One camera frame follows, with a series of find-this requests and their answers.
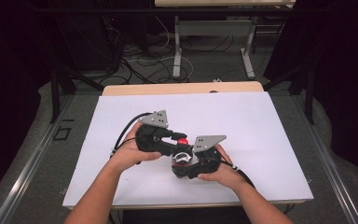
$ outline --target table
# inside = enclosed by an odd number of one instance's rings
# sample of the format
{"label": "table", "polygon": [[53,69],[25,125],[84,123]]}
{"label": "table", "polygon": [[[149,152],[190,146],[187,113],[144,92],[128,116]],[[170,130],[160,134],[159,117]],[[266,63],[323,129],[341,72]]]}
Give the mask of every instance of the table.
{"label": "table", "polygon": [[[75,206],[108,161],[117,140],[112,136],[118,136],[137,114],[153,109],[166,109],[169,129],[186,133],[190,144],[197,134],[226,134],[222,146],[270,202],[313,199],[269,94],[258,82],[218,82],[106,87],[63,206]],[[261,133],[268,141],[261,139]],[[171,171],[171,158],[163,157],[127,170],[121,176],[112,208],[238,204],[236,195],[217,183],[177,178]]]}
{"label": "table", "polygon": [[[296,0],[156,0],[157,7],[260,7],[293,5]],[[175,57],[172,77],[180,76],[182,49],[181,35],[243,35],[247,36],[241,56],[249,79],[255,79],[255,72],[249,52],[255,35],[257,17],[250,21],[179,21],[175,17]]]}

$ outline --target forearm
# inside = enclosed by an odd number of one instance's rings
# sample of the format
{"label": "forearm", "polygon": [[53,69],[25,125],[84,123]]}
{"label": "forearm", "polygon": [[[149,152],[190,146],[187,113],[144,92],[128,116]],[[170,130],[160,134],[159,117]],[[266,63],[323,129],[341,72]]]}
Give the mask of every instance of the forearm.
{"label": "forearm", "polygon": [[243,209],[253,224],[293,223],[249,184],[242,183],[234,189],[234,192],[240,199]]}
{"label": "forearm", "polygon": [[106,223],[120,175],[121,172],[108,162],[65,223]]}

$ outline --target white surface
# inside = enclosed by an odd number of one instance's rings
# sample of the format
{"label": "white surface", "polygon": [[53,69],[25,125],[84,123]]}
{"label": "white surface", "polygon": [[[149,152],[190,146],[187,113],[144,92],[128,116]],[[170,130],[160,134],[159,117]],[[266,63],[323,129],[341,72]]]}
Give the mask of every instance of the white surface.
{"label": "white surface", "polygon": [[[225,134],[221,145],[271,202],[313,199],[310,187],[266,92],[101,96],[63,206],[74,206],[109,159],[127,123],[144,112],[167,111],[169,129],[188,135]],[[171,158],[142,162],[120,178],[114,206],[237,203],[214,182],[178,179]]]}

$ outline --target person's right hand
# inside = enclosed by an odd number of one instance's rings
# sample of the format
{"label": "person's right hand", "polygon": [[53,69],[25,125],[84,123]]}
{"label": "person's right hand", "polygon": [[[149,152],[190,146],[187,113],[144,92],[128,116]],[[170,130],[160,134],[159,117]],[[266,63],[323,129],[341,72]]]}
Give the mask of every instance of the person's right hand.
{"label": "person's right hand", "polygon": [[[227,162],[232,164],[231,158],[219,144],[214,147],[216,147]],[[211,174],[199,174],[198,178],[205,181],[217,181],[219,184],[233,189],[234,191],[240,188],[242,184],[247,184],[245,179],[240,174],[238,174],[230,166],[223,163],[220,164],[216,172]]]}

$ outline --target metal bracket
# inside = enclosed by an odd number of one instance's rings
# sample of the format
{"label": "metal bracket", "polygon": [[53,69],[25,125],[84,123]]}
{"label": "metal bracket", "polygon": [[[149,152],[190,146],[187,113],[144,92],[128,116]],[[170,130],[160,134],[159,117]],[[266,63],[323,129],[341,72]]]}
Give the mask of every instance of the metal bracket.
{"label": "metal bracket", "polygon": [[151,126],[156,126],[159,128],[168,128],[167,112],[165,110],[154,112],[151,115],[147,115],[142,118],[139,118],[139,122]]}
{"label": "metal bracket", "polygon": [[196,142],[193,146],[193,152],[206,151],[209,148],[213,147],[217,143],[225,140],[227,137],[225,135],[203,135],[197,136]]}

